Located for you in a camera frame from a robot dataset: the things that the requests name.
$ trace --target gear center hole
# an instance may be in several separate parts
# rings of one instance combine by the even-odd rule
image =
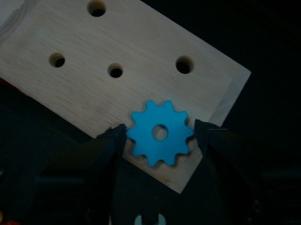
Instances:
[[[168,138],[168,135],[169,135],[169,130],[166,126],[164,126],[162,124],[157,125],[153,128],[153,137],[157,141],[164,141]]]

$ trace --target plywood board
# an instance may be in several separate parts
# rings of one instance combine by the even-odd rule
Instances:
[[[98,8],[105,14],[95,17]],[[131,112],[150,99],[188,111],[190,127],[194,119],[221,125],[251,74],[139,0],[43,0],[2,46],[2,70],[3,79],[93,137],[121,123],[131,128]],[[202,158],[196,140],[173,167],[149,167],[133,146],[129,140],[123,157],[181,193]]]

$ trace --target wooden board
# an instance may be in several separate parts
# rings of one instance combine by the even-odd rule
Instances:
[[[106,12],[94,17],[99,8]],[[113,78],[117,68],[122,76]],[[197,118],[221,125],[251,74],[139,0],[43,0],[2,46],[2,70],[3,79],[93,137],[121,123],[131,128],[131,112],[150,99],[172,100],[192,127]],[[129,140],[123,157],[181,193],[202,158],[196,140],[173,167],[149,167],[133,146]]]

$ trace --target blue plastic gear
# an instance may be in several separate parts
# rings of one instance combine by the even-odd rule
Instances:
[[[186,139],[193,136],[193,129],[185,125],[188,116],[185,111],[174,111],[172,101],[166,101],[164,105],[149,101],[146,111],[131,114],[135,126],[127,131],[127,136],[137,142],[133,155],[146,156],[149,166],[154,166],[160,160],[172,166],[177,154],[190,152]],[[168,136],[162,141],[153,136],[153,129],[160,125],[168,129]]]

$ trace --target drilled hole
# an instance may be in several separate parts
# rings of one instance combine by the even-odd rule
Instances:
[[[50,63],[54,67],[61,68],[65,65],[65,57],[61,53],[54,53],[50,57]]]
[[[168,137],[169,130],[168,128],[160,124],[153,128],[153,136],[157,141],[164,141]]]
[[[189,74],[193,70],[193,60],[188,56],[182,56],[176,63],[177,70],[182,74]]]
[[[89,3],[89,12],[94,17],[101,17],[106,13],[106,6],[105,3],[101,0],[93,0]]]
[[[122,70],[122,66],[117,63],[114,63],[110,67],[109,67],[109,74],[113,78],[119,78],[122,76],[123,70]]]

